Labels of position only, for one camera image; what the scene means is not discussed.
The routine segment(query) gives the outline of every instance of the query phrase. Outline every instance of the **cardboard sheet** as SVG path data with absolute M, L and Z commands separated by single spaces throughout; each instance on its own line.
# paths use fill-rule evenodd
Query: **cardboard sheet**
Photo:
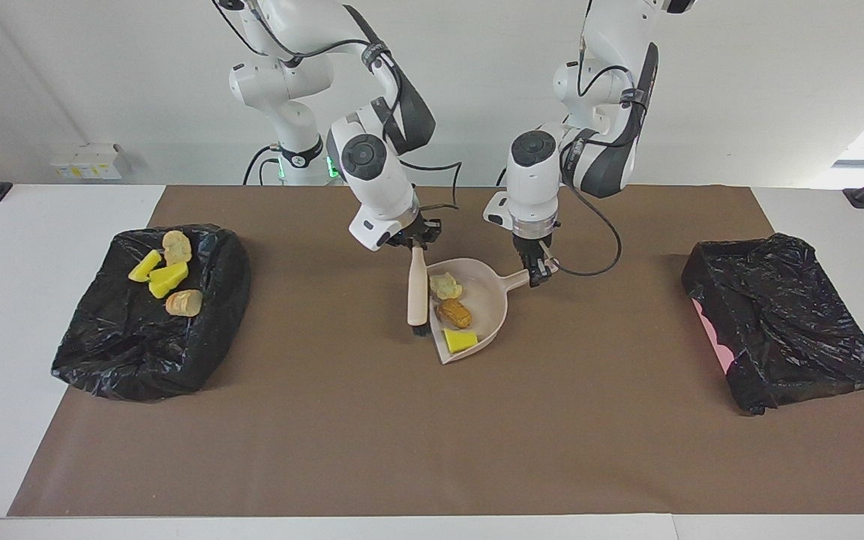
M 481 219 L 492 193 L 436 213 L 428 263 L 518 270 Z M 562 262 L 611 260 L 608 230 L 561 203 Z M 408 250 L 359 246 L 347 189 L 168 187 L 151 225 L 216 223 L 249 250 L 229 356 L 161 403 L 70 389 L 10 515 L 864 513 L 864 392 L 742 416 L 682 291 L 696 242 L 770 235 L 751 191 L 631 187 L 600 206 L 618 266 L 511 292 L 493 344 L 442 366 L 405 323 Z

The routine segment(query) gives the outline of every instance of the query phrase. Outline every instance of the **brush handle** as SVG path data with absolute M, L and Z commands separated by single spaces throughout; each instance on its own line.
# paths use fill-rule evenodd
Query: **brush handle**
M 429 277 L 425 267 L 425 252 L 421 246 L 412 246 L 412 265 L 409 266 L 409 326 L 419 327 L 429 320 Z

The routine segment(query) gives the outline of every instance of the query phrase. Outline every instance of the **black plastic bag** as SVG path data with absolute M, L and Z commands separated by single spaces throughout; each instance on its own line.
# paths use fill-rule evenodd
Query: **black plastic bag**
M 201 290 L 202 311 L 165 311 L 147 283 L 127 278 L 162 236 L 192 244 L 189 275 L 176 290 Z M 52 375 L 95 396 L 150 401 L 201 389 L 225 359 L 249 303 L 249 257 L 238 236 L 215 225 L 127 230 L 112 239 L 62 338 Z
M 864 389 L 864 334 L 802 239 L 701 242 L 682 285 L 734 355 L 726 380 L 742 410 Z

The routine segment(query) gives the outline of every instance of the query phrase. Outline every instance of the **pink dustpan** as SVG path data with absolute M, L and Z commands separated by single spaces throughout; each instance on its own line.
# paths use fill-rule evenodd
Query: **pink dustpan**
M 476 259 L 443 260 L 428 267 L 429 276 L 445 274 L 446 272 L 452 274 L 452 277 L 459 284 L 462 284 L 463 292 L 459 301 L 466 308 L 469 308 L 472 314 L 472 324 L 466 330 L 475 332 L 479 342 L 475 346 L 471 346 L 470 349 L 452 355 L 449 352 L 449 346 L 446 345 L 446 335 L 443 334 L 443 327 L 451 327 L 448 322 L 439 321 L 435 312 L 435 307 L 439 303 L 433 298 L 429 301 L 429 325 L 432 327 L 432 335 L 435 337 L 439 360 L 442 360 L 444 365 L 455 362 L 455 360 L 465 359 L 466 356 L 474 355 L 474 353 L 486 348 L 495 339 L 495 335 L 498 335 L 498 329 L 502 328 L 502 323 L 505 322 L 505 317 L 509 311 L 509 291 L 529 283 L 527 270 L 515 272 L 511 276 L 500 277 L 488 264 Z

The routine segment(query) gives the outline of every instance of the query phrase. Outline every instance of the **wall outlet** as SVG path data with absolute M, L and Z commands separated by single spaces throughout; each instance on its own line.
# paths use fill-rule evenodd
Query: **wall outlet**
M 52 170 L 66 180 L 122 180 L 129 174 L 129 161 L 117 144 L 87 144 L 58 154 Z

